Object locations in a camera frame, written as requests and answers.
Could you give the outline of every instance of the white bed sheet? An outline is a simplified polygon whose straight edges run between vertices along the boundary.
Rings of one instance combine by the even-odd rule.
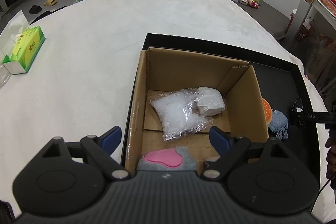
[[[140,50],[147,33],[193,37],[262,52],[295,63],[252,17],[230,0],[85,0],[49,15],[40,25],[46,40],[30,71],[13,75],[0,90],[0,199],[20,210],[11,192],[15,176],[54,136],[78,141],[126,125]],[[305,79],[314,111],[326,111]],[[327,180],[318,125],[321,185]],[[120,161],[121,145],[112,154]],[[336,218],[326,187],[313,214]]]

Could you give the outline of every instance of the pink paw pad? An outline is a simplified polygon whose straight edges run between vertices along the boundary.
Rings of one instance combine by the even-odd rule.
[[[176,168],[182,164],[182,156],[174,148],[148,152],[143,159],[147,162],[162,164],[168,168]]]

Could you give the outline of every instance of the black slipper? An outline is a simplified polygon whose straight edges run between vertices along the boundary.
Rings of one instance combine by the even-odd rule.
[[[41,11],[42,11],[42,8],[41,8],[40,6],[33,5],[33,6],[31,7],[31,9],[29,10],[29,13],[30,13],[30,14],[34,14],[34,15],[36,15],[36,14],[38,14],[38,13],[41,12]]]

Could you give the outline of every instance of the black cable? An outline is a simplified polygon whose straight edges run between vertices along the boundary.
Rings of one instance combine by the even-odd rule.
[[[336,175],[336,171],[333,173],[333,175],[331,176],[331,178],[334,178],[335,175]],[[320,190],[319,193],[317,194],[317,197],[315,198],[315,201],[314,201],[314,203],[313,203],[313,205],[311,206],[311,209],[310,209],[310,211],[309,211],[310,213],[312,212],[312,210],[313,210],[313,208],[314,208],[314,206],[315,206],[315,203],[316,203],[317,199],[319,198],[321,192],[322,192],[323,189],[328,185],[328,183],[331,181],[331,178],[328,179],[328,181],[325,183],[325,185],[323,185],[323,187],[321,188],[321,190]]]

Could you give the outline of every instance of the orange toy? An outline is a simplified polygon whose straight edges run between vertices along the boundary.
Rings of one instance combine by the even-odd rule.
[[[267,126],[269,126],[269,124],[272,120],[272,108],[264,98],[262,98],[262,105],[264,107],[266,124],[267,124]]]

